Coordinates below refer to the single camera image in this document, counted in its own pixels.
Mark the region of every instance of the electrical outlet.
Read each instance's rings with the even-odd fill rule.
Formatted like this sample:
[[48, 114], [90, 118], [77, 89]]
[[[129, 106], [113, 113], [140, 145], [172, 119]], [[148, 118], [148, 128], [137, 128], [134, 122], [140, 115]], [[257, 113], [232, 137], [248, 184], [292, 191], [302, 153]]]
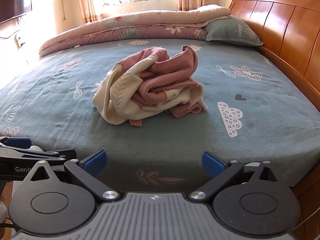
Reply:
[[21, 48], [23, 46], [23, 44], [25, 44], [25, 41], [22, 39], [22, 37], [20, 35], [20, 32], [16, 33], [15, 39], [16, 39], [16, 42], [17, 42], [19, 48]]

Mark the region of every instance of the gray ridged plate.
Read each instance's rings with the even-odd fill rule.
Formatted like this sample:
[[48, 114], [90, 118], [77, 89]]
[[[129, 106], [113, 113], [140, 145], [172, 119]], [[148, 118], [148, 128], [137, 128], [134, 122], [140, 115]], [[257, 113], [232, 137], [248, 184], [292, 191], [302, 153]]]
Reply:
[[[14, 240], [39, 240], [18, 233]], [[118, 202], [104, 203], [79, 230], [47, 240], [244, 240], [222, 227], [208, 206], [187, 201], [180, 193], [128, 193]], [[289, 234], [273, 240], [293, 240]]]

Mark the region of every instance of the television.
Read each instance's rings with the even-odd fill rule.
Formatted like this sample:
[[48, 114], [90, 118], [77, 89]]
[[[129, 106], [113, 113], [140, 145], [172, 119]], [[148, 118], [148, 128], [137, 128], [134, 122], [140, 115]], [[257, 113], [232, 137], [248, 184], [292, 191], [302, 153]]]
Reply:
[[31, 0], [0, 0], [0, 24], [32, 10]]

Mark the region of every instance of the wooden headboard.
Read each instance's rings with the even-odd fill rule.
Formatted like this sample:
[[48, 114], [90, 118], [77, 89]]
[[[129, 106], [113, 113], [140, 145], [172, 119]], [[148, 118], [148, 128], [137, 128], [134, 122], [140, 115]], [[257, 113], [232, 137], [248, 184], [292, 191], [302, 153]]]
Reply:
[[257, 50], [320, 111], [320, 0], [232, 0], [229, 8], [264, 43]]

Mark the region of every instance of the clothing pile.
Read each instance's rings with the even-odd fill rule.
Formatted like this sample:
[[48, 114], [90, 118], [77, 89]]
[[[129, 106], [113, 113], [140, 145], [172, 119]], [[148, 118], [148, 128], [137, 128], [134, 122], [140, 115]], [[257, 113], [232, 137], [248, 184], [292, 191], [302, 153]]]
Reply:
[[108, 123], [129, 120], [137, 127], [142, 119], [163, 111], [175, 118], [198, 114], [207, 107], [203, 86], [191, 78], [197, 65], [197, 55], [188, 45], [173, 57], [161, 47], [144, 49], [115, 64], [92, 102]]

